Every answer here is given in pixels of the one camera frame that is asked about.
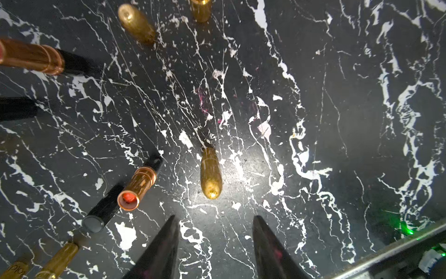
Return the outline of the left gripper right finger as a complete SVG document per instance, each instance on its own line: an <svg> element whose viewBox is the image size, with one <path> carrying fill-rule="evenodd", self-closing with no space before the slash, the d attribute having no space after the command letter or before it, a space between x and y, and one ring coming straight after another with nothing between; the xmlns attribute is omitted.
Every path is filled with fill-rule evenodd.
<svg viewBox="0 0 446 279"><path fill-rule="evenodd" d="M254 217L252 231L259 279L309 279L261 216Z"/></svg>

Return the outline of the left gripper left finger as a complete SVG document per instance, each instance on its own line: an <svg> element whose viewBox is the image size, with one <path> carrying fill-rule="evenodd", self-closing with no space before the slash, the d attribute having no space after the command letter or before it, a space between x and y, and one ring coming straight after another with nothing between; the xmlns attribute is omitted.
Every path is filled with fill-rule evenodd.
<svg viewBox="0 0 446 279"><path fill-rule="evenodd" d="M180 226L172 215L124 279L173 279Z"/></svg>

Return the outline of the black lipstick cap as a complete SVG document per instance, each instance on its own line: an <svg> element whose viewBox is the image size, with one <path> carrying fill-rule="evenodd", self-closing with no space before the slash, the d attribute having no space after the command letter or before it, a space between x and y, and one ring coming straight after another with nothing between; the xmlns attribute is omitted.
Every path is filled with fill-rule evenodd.
<svg viewBox="0 0 446 279"><path fill-rule="evenodd" d="M28 119L38 112L36 103L26 97L1 97L1 122Z"/></svg>
<svg viewBox="0 0 446 279"><path fill-rule="evenodd" d="M101 232L119 210L117 197L123 189L122 184L115 185L83 218L82 227L89 233Z"/></svg>

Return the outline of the black lipstick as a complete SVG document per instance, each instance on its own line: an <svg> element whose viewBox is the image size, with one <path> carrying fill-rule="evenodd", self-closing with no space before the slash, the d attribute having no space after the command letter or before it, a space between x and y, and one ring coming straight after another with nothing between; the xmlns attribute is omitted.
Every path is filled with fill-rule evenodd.
<svg viewBox="0 0 446 279"><path fill-rule="evenodd" d="M163 161L160 156L153 157L135 171L130 182L117 197L121 209L130 212L139 207L147 191L155 185Z"/></svg>
<svg viewBox="0 0 446 279"><path fill-rule="evenodd" d="M91 64L81 56L48 45L29 44L10 38L1 39L1 65L51 76L79 76L91 71Z"/></svg>

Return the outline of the gold lipstick cap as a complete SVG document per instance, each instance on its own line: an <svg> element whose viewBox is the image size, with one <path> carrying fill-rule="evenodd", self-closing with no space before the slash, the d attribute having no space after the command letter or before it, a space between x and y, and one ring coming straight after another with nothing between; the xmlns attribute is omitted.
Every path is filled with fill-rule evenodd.
<svg viewBox="0 0 446 279"><path fill-rule="evenodd" d="M151 45L156 40L156 30L149 23L146 16L135 6L125 3L118 8L118 18L121 25L137 41Z"/></svg>
<svg viewBox="0 0 446 279"><path fill-rule="evenodd" d="M1 279L22 279L28 271L29 265L27 263L16 261L1 274Z"/></svg>

